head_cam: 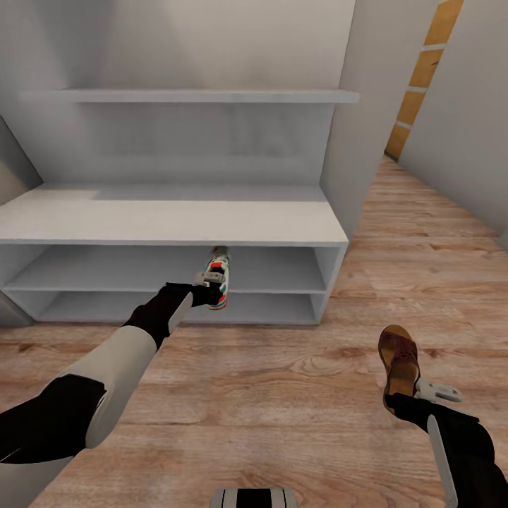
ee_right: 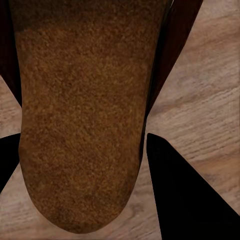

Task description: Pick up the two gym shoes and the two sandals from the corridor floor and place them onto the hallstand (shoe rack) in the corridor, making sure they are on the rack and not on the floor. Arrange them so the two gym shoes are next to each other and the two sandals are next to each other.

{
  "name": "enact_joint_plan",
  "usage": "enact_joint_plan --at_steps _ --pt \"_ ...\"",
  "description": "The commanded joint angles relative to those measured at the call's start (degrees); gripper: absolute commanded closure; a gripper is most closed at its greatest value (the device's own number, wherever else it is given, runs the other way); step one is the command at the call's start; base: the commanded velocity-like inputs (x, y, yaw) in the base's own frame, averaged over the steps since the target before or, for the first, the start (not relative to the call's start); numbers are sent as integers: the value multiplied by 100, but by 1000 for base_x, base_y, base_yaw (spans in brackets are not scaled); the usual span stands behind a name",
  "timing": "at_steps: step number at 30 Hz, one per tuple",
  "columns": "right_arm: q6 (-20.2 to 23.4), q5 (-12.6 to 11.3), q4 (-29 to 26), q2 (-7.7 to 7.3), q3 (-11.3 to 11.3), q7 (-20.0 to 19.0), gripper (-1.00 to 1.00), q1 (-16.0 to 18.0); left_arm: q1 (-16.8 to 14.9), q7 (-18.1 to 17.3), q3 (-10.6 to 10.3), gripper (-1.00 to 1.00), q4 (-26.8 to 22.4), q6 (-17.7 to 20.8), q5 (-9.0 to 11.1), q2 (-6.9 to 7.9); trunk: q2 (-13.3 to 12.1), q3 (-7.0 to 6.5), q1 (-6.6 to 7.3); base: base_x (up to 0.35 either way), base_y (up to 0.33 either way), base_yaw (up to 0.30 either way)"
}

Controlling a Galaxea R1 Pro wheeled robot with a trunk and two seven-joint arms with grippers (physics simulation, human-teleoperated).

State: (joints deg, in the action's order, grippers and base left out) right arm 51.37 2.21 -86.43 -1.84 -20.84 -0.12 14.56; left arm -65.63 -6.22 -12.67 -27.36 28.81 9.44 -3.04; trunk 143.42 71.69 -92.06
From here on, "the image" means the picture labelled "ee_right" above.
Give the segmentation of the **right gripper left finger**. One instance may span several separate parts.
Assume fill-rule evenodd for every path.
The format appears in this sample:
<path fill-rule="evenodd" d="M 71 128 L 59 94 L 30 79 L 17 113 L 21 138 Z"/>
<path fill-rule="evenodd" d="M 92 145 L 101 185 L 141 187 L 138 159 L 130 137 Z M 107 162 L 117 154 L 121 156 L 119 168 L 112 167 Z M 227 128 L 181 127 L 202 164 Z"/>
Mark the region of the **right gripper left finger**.
<path fill-rule="evenodd" d="M 20 163 L 20 138 L 20 133 L 0 138 L 0 193 Z"/>

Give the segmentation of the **sandal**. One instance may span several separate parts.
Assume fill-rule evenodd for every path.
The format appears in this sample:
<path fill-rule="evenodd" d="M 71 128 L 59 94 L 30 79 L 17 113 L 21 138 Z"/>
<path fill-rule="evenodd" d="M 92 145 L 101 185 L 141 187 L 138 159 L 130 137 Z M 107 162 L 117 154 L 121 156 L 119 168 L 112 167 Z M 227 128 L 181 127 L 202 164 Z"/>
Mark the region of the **sandal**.
<path fill-rule="evenodd" d="M 19 162 L 51 223 L 96 232 L 126 207 L 147 116 L 204 0 L 0 0 L 0 75 Z"/>

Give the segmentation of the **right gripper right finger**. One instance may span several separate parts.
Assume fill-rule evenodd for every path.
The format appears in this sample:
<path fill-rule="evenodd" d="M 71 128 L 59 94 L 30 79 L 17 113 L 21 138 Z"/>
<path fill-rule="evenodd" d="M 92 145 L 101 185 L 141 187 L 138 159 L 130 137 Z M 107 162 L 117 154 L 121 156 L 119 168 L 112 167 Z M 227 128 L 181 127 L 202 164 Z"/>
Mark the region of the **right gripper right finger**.
<path fill-rule="evenodd" d="M 240 216 L 163 137 L 146 152 L 162 240 L 240 240 Z"/>

